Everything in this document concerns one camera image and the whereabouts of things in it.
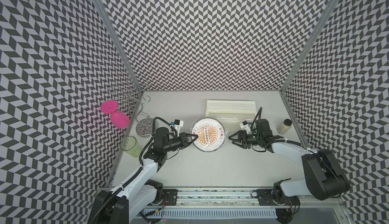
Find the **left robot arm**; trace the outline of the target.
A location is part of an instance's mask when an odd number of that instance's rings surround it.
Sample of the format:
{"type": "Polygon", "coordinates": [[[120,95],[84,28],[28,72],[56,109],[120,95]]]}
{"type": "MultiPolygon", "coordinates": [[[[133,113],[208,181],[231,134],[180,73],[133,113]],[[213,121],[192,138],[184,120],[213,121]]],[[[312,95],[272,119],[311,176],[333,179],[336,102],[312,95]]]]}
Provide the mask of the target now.
{"type": "Polygon", "coordinates": [[[88,224],[129,224],[142,210],[163,201],[163,184],[151,180],[167,160],[167,153],[183,150],[199,138],[185,132],[177,135],[160,127],[142,149],[140,166],[110,191],[101,191],[93,203],[88,224]]]}

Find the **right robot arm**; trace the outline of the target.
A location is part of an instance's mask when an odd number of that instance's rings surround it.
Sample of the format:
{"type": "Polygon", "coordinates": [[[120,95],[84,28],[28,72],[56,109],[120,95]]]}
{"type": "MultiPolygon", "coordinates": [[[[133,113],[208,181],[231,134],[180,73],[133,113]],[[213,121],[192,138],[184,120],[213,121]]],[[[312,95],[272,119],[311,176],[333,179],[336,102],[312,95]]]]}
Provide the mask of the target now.
{"type": "Polygon", "coordinates": [[[270,192],[258,192],[258,199],[271,198],[274,205],[298,205],[300,196],[318,200],[339,198],[351,184],[330,150],[315,150],[301,143],[274,135],[265,119],[244,121],[241,130],[229,136],[233,145],[242,149],[261,147],[262,152],[284,156],[299,164],[304,172],[300,178],[288,178],[274,183],[270,192]]]}

